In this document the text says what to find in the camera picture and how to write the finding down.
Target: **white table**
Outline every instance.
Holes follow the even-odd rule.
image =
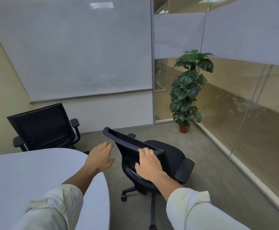
[[[0,229],[10,229],[31,200],[75,174],[87,155],[66,148],[51,148],[0,155]],[[110,200],[103,173],[92,181],[76,230],[108,230]]]

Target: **hand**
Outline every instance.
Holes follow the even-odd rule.
[[[111,168],[115,158],[110,158],[113,145],[104,142],[94,147],[88,154],[83,169],[90,173],[98,174]]]
[[[138,151],[140,165],[135,163],[135,170],[139,176],[152,182],[152,180],[164,173],[160,161],[153,150],[143,148]]]

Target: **chair caster wheel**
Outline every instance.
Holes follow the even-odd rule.
[[[126,194],[124,194],[124,193],[121,194],[121,201],[122,202],[126,201]]]
[[[154,224],[150,225],[149,230],[157,230],[157,227]]]

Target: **chair armrest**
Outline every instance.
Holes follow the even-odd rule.
[[[192,160],[184,158],[184,160],[180,164],[180,167],[176,171],[175,179],[178,180],[178,182],[181,184],[186,183],[189,175],[191,175],[194,166],[195,163]]]
[[[133,133],[129,133],[127,136],[129,136],[129,137],[132,138],[132,139],[134,139],[134,138],[136,137],[136,135],[133,134]]]
[[[80,123],[79,123],[79,121],[78,121],[77,119],[71,119],[71,120],[70,120],[70,123],[71,123],[71,126],[72,126],[72,127],[78,127],[78,126],[80,126]]]
[[[26,151],[27,151],[27,149],[26,149],[26,147],[25,147],[25,143],[23,142],[23,140],[20,138],[19,135],[16,136],[16,137],[13,139],[13,146],[14,146],[15,148],[20,147],[21,150],[22,150],[23,152],[26,152]]]

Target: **office chair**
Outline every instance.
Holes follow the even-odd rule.
[[[122,155],[122,170],[134,183],[133,187],[122,191],[121,200],[125,202],[127,200],[126,194],[132,191],[137,190],[143,195],[151,192],[151,218],[149,230],[157,230],[153,223],[153,218],[155,210],[155,194],[160,194],[160,192],[152,182],[137,175],[135,163],[139,163],[138,149],[145,147],[152,149],[154,154],[160,160],[163,171],[180,184],[186,183],[195,163],[186,158],[184,153],[176,147],[160,141],[147,140],[145,142],[141,142],[134,139],[136,135],[132,133],[124,135],[108,127],[103,129],[103,134],[115,141]]]
[[[79,121],[69,121],[62,103],[7,117],[18,133],[14,147],[31,151],[45,148],[72,148],[80,140]],[[75,128],[77,140],[72,128]]]

